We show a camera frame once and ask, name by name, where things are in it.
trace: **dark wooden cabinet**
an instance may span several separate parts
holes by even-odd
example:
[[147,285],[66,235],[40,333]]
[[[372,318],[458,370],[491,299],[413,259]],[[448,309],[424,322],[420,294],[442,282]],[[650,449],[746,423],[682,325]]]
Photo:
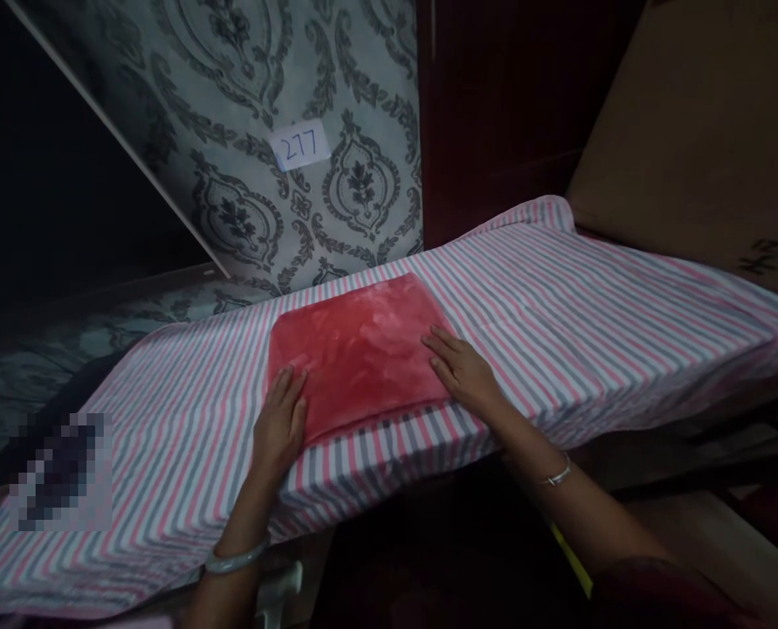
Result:
[[563,194],[644,0],[419,0],[423,242]]

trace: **patterned panel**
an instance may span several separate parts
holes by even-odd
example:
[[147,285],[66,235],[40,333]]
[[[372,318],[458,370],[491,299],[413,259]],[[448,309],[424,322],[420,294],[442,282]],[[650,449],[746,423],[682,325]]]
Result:
[[[421,250],[410,0],[18,1],[235,280],[0,352],[0,435],[9,399],[44,402],[70,376],[58,363]],[[312,118],[333,157],[282,172],[267,136]]]

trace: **pink and gray striped fabric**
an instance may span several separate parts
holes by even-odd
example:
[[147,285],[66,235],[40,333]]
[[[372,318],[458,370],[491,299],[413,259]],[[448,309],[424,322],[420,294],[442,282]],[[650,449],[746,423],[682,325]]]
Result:
[[[113,529],[13,533],[3,509],[0,612],[106,617],[200,565],[249,466],[276,318],[404,273],[564,448],[691,415],[778,372],[778,296],[579,237],[566,201],[540,198],[437,250],[148,336],[83,409],[112,415]],[[328,527],[494,448],[453,403],[313,447],[282,487],[273,538]]]

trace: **sleeve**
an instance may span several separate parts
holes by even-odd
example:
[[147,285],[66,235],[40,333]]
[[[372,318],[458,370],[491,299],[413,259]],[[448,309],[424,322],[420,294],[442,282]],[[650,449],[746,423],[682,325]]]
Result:
[[599,627],[766,626],[698,572],[648,557],[626,559],[599,575],[591,606]]

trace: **white label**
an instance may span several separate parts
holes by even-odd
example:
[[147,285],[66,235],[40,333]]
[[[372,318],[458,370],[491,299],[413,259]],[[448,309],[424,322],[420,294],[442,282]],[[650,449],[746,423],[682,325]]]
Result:
[[269,145],[281,170],[301,168],[330,157],[330,147],[320,118],[273,132],[269,136]]

